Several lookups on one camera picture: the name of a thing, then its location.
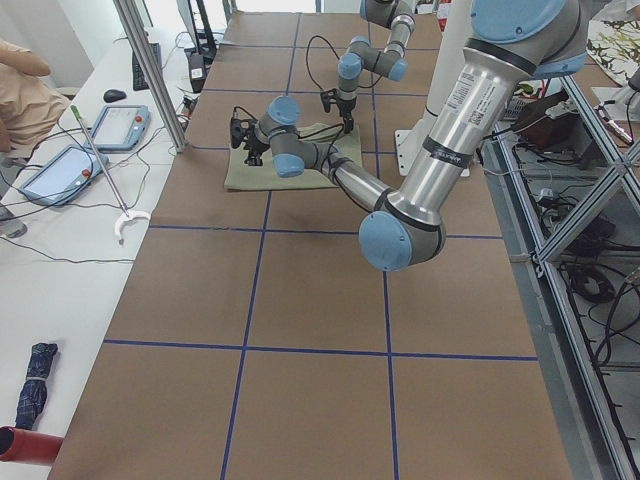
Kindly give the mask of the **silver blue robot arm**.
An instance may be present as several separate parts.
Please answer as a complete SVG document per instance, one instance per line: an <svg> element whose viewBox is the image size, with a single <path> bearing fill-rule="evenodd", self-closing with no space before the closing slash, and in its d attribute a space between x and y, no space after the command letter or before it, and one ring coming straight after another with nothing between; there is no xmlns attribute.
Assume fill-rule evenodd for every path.
<svg viewBox="0 0 640 480"><path fill-rule="evenodd" d="M416 4L416 1L400 0L360 2L361 18L387 29L389 37L382 49L375 48L367 37L354 37L345 53L339 57L337 87L322 94L326 112L332 104L338 107L346 134L354 128L352 112L357 103L363 71L392 81L400 81L404 77L408 66L406 49L415 30Z"/></svg>
<svg viewBox="0 0 640 480"><path fill-rule="evenodd" d="M399 188L391 188L334 142L306 141L297 129L298 103L275 98L259 118L233 119L233 148L256 166L270 153L276 173L291 178L312 169L366 212L359 228L363 256L382 271L434 258L446 241L440 210L476 148L503 115L516 86L573 74L585 62L588 5L584 1L457 1L439 59L463 64L435 117L415 129L420 144Z"/></svg>

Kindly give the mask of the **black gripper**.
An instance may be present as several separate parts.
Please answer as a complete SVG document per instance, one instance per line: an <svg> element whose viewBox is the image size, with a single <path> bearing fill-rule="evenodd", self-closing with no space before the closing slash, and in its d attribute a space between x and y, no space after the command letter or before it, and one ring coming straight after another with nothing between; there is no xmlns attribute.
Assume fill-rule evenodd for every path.
<svg viewBox="0 0 640 480"><path fill-rule="evenodd" d="M354 129L354 119L352 111L356 106L356 91L344 91L339 88L333 90L334 103L341 113L345 134L349 134Z"/></svg>
<svg viewBox="0 0 640 480"><path fill-rule="evenodd" d="M244 163L248 166L262 166L262 154L269 148L269 138L262 133L260 128L250 127L246 134L245 149L248 153Z"/></svg>

